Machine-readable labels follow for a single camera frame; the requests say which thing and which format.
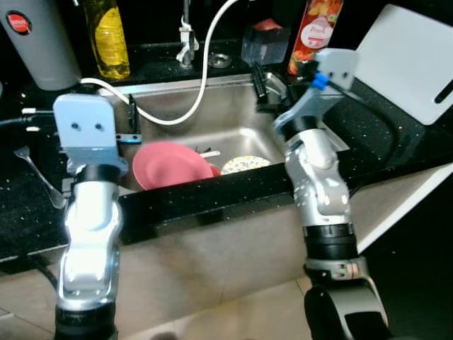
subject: yellow oil bottle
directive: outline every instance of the yellow oil bottle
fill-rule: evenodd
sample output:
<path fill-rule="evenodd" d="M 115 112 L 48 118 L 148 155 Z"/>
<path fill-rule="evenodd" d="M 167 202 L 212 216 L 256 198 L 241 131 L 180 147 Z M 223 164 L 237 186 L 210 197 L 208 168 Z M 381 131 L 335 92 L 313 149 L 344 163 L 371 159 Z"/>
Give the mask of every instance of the yellow oil bottle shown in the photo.
<path fill-rule="evenodd" d="M 116 0 L 84 0 L 83 5 L 99 72 L 106 78 L 126 78 L 129 57 Z"/>

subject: sink basin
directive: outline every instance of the sink basin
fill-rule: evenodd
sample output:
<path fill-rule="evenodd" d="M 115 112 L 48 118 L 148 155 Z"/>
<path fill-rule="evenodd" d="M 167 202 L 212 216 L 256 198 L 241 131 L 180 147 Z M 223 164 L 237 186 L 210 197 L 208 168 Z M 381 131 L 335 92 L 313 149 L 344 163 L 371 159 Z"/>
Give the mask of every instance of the sink basin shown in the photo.
<path fill-rule="evenodd" d="M 124 86 L 117 89 L 132 94 L 137 105 L 160 119 L 177 118 L 188 111 L 198 93 L 200 81 L 177 81 L 161 84 Z M 115 108 L 117 133 L 131 133 L 127 106 L 110 92 L 101 90 Z M 142 145 L 156 141 L 172 141 L 204 152 L 218 150 L 220 156 L 208 162 L 222 168 L 230 159 L 239 156 L 258 156 L 276 164 L 284 161 L 284 146 L 273 132 L 273 117 L 255 110 L 256 95 L 250 75 L 208 79 L 203 100 L 196 113 L 184 123 L 162 126 L 150 123 L 142 116 L 139 126 Z M 324 126 L 337 151 L 347 149 L 330 129 Z M 121 144 L 120 154 L 132 164 L 140 144 Z M 130 171 L 122 186 L 142 190 Z"/>

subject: kitchen counter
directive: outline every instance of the kitchen counter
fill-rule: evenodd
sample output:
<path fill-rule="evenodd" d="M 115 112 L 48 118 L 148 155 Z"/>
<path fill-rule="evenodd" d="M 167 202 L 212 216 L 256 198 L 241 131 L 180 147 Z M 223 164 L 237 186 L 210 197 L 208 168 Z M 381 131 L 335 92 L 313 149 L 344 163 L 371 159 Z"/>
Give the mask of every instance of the kitchen counter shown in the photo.
<path fill-rule="evenodd" d="M 131 60 L 143 58 L 132 52 Z M 134 76 L 121 84 L 193 79 L 196 70 L 181 70 L 172 57 L 158 56 L 149 63 L 139 62 Z M 248 73 L 248 67 L 234 58 L 233 67 L 216 69 L 211 77 Z M 76 87 L 70 91 L 92 91 Z M 352 91 L 378 107 L 400 133 L 400 144 L 388 164 L 381 159 L 389 151 L 386 126 L 365 108 L 343 99 L 325 117 L 326 124 L 350 147 L 339 152 L 340 172 L 350 188 L 367 179 L 376 183 L 453 162 L 453 135 L 439 125 L 424 126 L 371 88 L 356 80 Z M 61 92 L 46 92 L 30 81 L 21 89 L 5 90 L 0 99 L 0 119 L 17 116 L 22 107 L 50 108 Z M 66 177 L 66 157 L 59 153 L 58 138 L 49 129 L 39 133 L 2 132 L 0 155 L 0 272 L 28 269 L 21 255 L 44 249 L 61 249 L 67 238 L 63 212 L 55 210 L 28 165 L 12 150 L 25 143 L 44 175 L 56 186 Z M 120 198 L 125 225 L 120 236 L 130 244 L 292 204 L 292 184 L 283 164 L 185 183 L 179 186 L 125 195 Z"/>

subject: pink plate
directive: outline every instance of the pink plate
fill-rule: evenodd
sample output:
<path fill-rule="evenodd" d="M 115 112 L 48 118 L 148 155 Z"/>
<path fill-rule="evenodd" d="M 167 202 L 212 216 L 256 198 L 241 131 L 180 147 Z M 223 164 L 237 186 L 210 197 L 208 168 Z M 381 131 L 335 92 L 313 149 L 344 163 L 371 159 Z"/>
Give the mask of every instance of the pink plate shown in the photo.
<path fill-rule="evenodd" d="M 132 170 L 145 190 L 213 177 L 211 167 L 197 152 L 172 142 L 156 142 L 141 148 Z"/>

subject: white hose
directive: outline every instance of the white hose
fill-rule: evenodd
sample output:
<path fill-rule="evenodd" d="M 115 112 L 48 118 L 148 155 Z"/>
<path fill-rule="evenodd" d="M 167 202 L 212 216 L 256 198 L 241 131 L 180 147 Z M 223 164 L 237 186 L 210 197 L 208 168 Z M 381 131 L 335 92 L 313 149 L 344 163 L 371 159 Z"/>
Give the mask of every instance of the white hose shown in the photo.
<path fill-rule="evenodd" d="M 237 1 L 238 0 L 228 0 L 220 8 L 220 10 L 216 13 L 214 19 L 212 19 L 212 22 L 211 22 L 209 30 L 207 30 L 206 40 L 205 40 L 205 47 L 203 49 L 203 63 L 202 63 L 202 76 L 201 76 L 200 90 L 198 92 L 198 96 L 195 99 L 194 104 L 189 109 L 189 111 L 187 111 L 187 113 L 185 113 L 184 115 L 182 115 L 179 118 L 176 118 L 176 119 L 173 119 L 173 120 L 162 120 L 162 119 L 159 119 L 157 117 L 154 117 L 153 115 L 150 115 L 145 110 L 143 110 L 142 108 L 139 108 L 137 106 L 137 111 L 138 111 L 138 113 L 140 115 L 142 115 L 147 120 L 149 120 L 149 121 L 151 121 L 153 123 L 159 124 L 159 125 L 177 125 L 177 124 L 181 124 L 182 122 L 186 121 L 187 119 L 189 119 L 193 115 L 193 113 L 197 110 L 198 106 L 200 105 L 201 100 L 203 98 L 203 94 L 205 93 L 206 81 L 207 81 L 207 62 L 208 62 L 208 57 L 209 57 L 211 38 L 212 38 L 212 34 L 214 32 L 215 26 L 217 25 L 217 23 L 219 22 L 220 18 L 225 13 L 225 11 L 227 11 L 227 9 L 232 4 L 234 4 Z M 83 78 L 83 79 L 81 79 L 80 83 L 81 84 L 95 84 L 95 85 L 102 86 L 104 89 L 108 90 L 109 92 L 111 92 L 112 94 L 117 96 L 123 102 L 125 102 L 126 104 L 129 104 L 128 97 L 126 97 L 124 94 L 119 92 L 117 89 L 115 89 L 113 86 L 111 86 L 109 83 L 107 83 L 105 81 L 102 81 L 102 80 L 96 79 L 96 78 Z"/>

